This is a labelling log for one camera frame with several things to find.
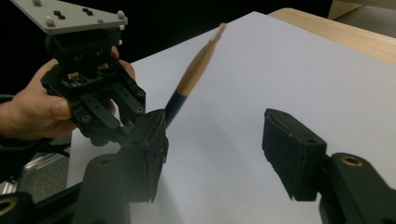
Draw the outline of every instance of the mounting plate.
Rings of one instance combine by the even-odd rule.
[[[128,24],[122,11],[109,13],[58,0],[11,0],[40,29],[59,35]]]

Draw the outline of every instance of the pencil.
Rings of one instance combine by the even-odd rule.
[[[194,57],[182,79],[178,83],[176,90],[165,107],[166,128],[172,122],[175,115],[190,95],[195,84],[206,70],[213,52],[215,51],[215,46],[221,38],[221,34],[225,27],[226,23],[223,22],[220,24],[217,33],[210,38],[209,42]]]

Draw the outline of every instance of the white sheet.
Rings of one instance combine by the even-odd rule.
[[[132,63],[147,111],[165,107],[215,33]],[[291,201],[262,153],[266,108],[292,114],[328,143],[329,155],[368,160],[396,188],[396,67],[254,12],[228,24],[167,129],[157,198],[131,203],[132,223],[321,223],[319,196]],[[119,147],[93,147],[76,130],[71,149],[68,186],[91,158]]]

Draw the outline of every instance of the hand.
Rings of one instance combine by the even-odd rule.
[[[119,58],[116,48],[112,57]],[[50,60],[40,67],[25,89],[12,101],[0,104],[0,136],[6,139],[36,140],[62,137],[71,133],[76,125],[70,120],[72,108],[62,97],[47,95],[41,78],[58,62]],[[120,64],[134,78],[132,66]]]

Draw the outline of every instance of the pencil tip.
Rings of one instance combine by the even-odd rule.
[[[218,32],[216,35],[212,37],[212,41],[217,42],[221,38],[221,34],[223,33],[225,27],[227,26],[227,23],[222,22],[218,28]]]

